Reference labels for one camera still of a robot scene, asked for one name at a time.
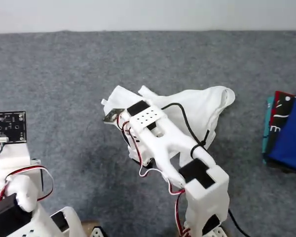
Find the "white plastic bracket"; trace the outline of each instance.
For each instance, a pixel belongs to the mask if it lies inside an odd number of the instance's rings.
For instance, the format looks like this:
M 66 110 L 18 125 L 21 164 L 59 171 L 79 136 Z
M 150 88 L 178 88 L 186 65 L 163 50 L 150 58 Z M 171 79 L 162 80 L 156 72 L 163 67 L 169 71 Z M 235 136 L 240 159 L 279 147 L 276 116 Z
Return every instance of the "white plastic bracket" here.
M 7 144 L 4 146 L 0 154 L 0 167 L 2 169 L 28 165 L 31 165 L 31 158 L 26 143 Z
M 132 124 L 132 128 L 141 132 L 145 127 L 156 122 L 160 118 L 167 118 L 167 115 L 155 105 L 141 111 L 140 113 L 132 116 L 129 121 Z
M 90 237 L 104 237 L 100 228 L 94 228 Z
M 225 231 L 223 231 L 222 227 L 217 227 L 204 235 L 203 237 L 228 237 Z

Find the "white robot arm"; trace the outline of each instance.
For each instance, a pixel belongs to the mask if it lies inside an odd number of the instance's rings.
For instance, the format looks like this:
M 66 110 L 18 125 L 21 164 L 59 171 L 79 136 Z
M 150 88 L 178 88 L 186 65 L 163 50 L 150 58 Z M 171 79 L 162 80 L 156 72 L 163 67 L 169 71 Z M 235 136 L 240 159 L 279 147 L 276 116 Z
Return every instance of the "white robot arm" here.
M 140 176 L 157 170 L 168 182 L 170 194 L 186 194 L 188 207 L 184 227 L 176 219 L 180 236 L 226 237 L 220 226 L 228 215 L 229 176 L 216 165 L 202 144 L 192 138 L 195 135 L 190 137 L 181 132 L 161 108 L 129 91 L 122 94 L 124 97 L 120 97 L 119 101 L 102 101 L 106 114 L 104 122 L 121 130 L 128 143 L 130 158 L 141 166 Z M 180 104 L 173 103 L 163 109 L 170 106 L 179 106 L 187 122 Z M 177 153 L 180 153 L 179 170 L 170 162 Z M 142 174 L 143 166 L 147 166 L 152 158 L 158 169 L 149 169 Z M 172 185 L 179 191 L 174 192 Z
M 49 172 L 30 158 L 26 138 L 25 112 L 0 113 L 0 237 L 86 237 L 73 208 L 49 216 L 39 203 L 53 187 L 43 194 L 42 171 Z

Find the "white robot part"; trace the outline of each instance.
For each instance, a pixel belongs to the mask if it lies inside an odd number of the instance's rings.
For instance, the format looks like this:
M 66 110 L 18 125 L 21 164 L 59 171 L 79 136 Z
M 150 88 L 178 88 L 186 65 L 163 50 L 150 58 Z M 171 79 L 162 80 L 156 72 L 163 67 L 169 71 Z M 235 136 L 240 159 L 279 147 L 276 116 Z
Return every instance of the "white robot part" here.
M 27 170 L 7 177 L 12 171 L 39 165 L 40 160 L 30 158 L 26 143 L 7 144 L 0 154 L 0 191 L 6 185 L 7 180 L 5 196 L 16 194 L 17 205 L 23 211 L 32 213 L 30 222 L 7 236 L 86 237 L 81 221 L 73 208 L 65 207 L 57 212 L 63 214 L 64 222 L 67 225 L 65 229 L 61 230 L 52 219 L 54 215 L 49 216 L 38 202 L 38 198 L 43 195 L 42 176 L 39 169 Z
M 31 212 L 36 208 L 38 199 L 38 189 L 27 175 L 16 175 L 12 177 L 5 194 L 7 196 L 16 193 L 16 200 L 19 207 Z
M 111 123 L 119 128 L 121 124 L 125 125 L 122 132 L 128 139 L 128 149 L 135 160 L 140 160 L 136 153 L 144 151 L 141 154 L 142 161 L 153 157 L 166 181 L 185 190 L 188 234 L 191 237 L 209 236 L 227 218 L 229 176 L 216 165 L 205 149 L 197 146 L 198 143 L 184 134 L 151 100 L 142 100 L 133 105 L 128 103 L 128 106 L 119 107 L 124 110 Z M 181 154 L 180 169 L 176 170 L 170 159 L 178 152 Z

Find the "white fabric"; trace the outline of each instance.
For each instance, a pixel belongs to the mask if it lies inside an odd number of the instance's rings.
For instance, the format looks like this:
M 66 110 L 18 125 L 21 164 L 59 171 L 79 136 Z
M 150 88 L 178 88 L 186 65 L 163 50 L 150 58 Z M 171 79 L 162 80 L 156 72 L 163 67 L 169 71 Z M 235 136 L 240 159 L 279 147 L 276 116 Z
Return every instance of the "white fabric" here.
M 235 93 L 224 86 L 213 86 L 205 90 L 184 90 L 170 96 L 159 96 L 146 86 L 142 86 L 138 93 L 159 108 L 170 103 L 182 104 L 188 123 L 200 141 L 204 139 L 207 130 L 210 131 L 206 140 L 206 149 L 216 136 L 215 129 L 220 113 L 235 100 Z M 168 107 L 164 112 L 182 132 L 190 136 L 178 106 Z

